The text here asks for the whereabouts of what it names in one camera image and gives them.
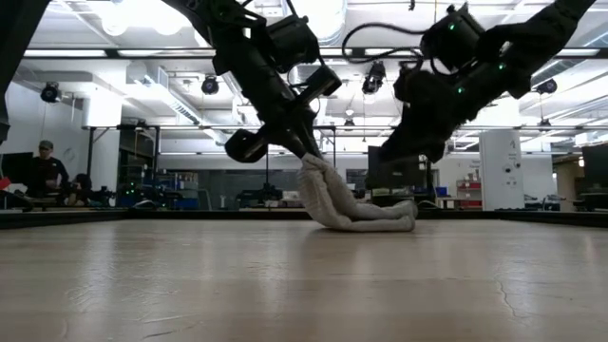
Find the person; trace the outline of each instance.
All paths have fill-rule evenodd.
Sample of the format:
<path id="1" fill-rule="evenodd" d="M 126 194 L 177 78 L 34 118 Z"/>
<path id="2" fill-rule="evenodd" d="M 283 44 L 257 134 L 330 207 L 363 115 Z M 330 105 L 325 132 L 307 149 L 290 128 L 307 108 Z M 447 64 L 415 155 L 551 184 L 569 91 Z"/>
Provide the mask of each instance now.
<path id="1" fill-rule="evenodd" d="M 93 196 L 93 183 L 86 174 L 78 174 L 72 181 L 69 195 L 67 196 L 67 206 L 87 206 L 91 204 Z"/>
<path id="2" fill-rule="evenodd" d="M 38 144 L 38 152 L 39 157 L 35 157 L 31 161 L 28 183 L 26 184 L 28 196 L 37 199 L 60 192 L 62 188 L 69 185 L 69 175 L 66 167 L 60 160 L 51 157 L 53 143 L 41 141 Z M 57 181 L 59 176 L 61 176 L 61 182 Z"/>

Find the towel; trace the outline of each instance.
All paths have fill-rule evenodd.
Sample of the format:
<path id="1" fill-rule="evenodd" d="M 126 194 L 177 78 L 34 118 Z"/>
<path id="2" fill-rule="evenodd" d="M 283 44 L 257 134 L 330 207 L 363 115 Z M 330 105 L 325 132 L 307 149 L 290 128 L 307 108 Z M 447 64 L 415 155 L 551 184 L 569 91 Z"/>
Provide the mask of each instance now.
<path id="1" fill-rule="evenodd" d="M 415 203 L 407 200 L 388 208 L 358 203 L 333 166 L 310 154 L 302 158 L 298 190 L 309 215 L 327 228 L 349 232 L 411 232 L 415 228 Z"/>

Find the cap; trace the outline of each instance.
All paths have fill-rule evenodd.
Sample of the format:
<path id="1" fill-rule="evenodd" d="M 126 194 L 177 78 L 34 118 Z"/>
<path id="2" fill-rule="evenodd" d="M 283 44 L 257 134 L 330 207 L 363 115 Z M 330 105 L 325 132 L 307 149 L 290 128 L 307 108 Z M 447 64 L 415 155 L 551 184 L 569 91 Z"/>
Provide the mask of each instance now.
<path id="1" fill-rule="evenodd" d="M 38 147 L 43 147 L 43 148 L 47 148 L 47 149 L 53 149 L 53 143 L 50 141 L 41 141 L 38 144 Z"/>

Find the camera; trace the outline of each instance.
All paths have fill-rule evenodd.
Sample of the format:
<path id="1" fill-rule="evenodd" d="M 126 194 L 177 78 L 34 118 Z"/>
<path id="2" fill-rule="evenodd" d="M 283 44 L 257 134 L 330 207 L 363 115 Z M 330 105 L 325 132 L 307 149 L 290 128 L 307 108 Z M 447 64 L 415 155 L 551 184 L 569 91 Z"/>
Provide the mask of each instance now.
<path id="1" fill-rule="evenodd" d="M 207 95 L 215 95 L 219 91 L 219 84 L 216 76 L 206 76 L 202 82 L 202 92 Z"/>
<path id="2" fill-rule="evenodd" d="M 370 72 L 365 77 L 361 90 L 366 95 L 377 93 L 378 90 L 380 90 L 380 87 L 382 87 L 382 80 L 386 77 L 387 70 L 384 67 L 384 63 L 382 63 L 382 61 L 375 61 L 373 65 L 371 65 Z"/>
<path id="3" fill-rule="evenodd" d="M 554 79 L 550 79 L 537 86 L 535 91 L 539 94 L 553 94 L 558 91 L 558 83 Z"/>
<path id="4" fill-rule="evenodd" d="M 48 82 L 47 86 L 42 89 L 40 98 L 42 101 L 48 104 L 57 104 L 61 101 L 61 91 L 59 90 L 59 84 L 57 82 Z"/>

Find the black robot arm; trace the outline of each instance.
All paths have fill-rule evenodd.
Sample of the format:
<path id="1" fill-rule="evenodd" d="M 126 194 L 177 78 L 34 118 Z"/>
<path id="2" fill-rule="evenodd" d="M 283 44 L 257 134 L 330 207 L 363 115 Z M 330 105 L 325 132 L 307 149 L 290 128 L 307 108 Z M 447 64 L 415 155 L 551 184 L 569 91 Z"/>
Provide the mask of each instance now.
<path id="1" fill-rule="evenodd" d="M 238 162 L 257 162 L 268 144 L 286 147 L 298 157 L 306 153 L 321 157 L 313 134 L 316 113 L 309 103 L 333 94 L 341 82 L 325 66 L 308 19 L 292 15 L 267 26 L 266 19 L 236 0 L 162 0 L 181 12 L 196 31 L 216 50 L 216 73 L 232 72 L 243 96 L 256 108 L 264 125 L 257 133 L 243 129 L 225 145 Z M 49 0 L 9 0 L 0 26 L 0 90 L 4 94 L 29 40 L 40 22 Z M 301 92 L 288 86 L 279 73 L 287 73 L 300 63 L 321 62 L 321 67 L 305 83 Z M 0 104 L 0 142 L 9 129 L 6 106 Z"/>
<path id="2" fill-rule="evenodd" d="M 448 15 L 423 35 L 421 50 L 452 73 L 402 68 L 395 83 L 404 101 L 402 122 L 382 146 L 392 161 L 415 154 L 433 162 L 443 157 L 445 141 L 460 125 L 505 92 L 520 99 L 530 79 L 568 43 L 595 0 L 557 0 L 524 23 L 484 30 L 467 6 Z"/>

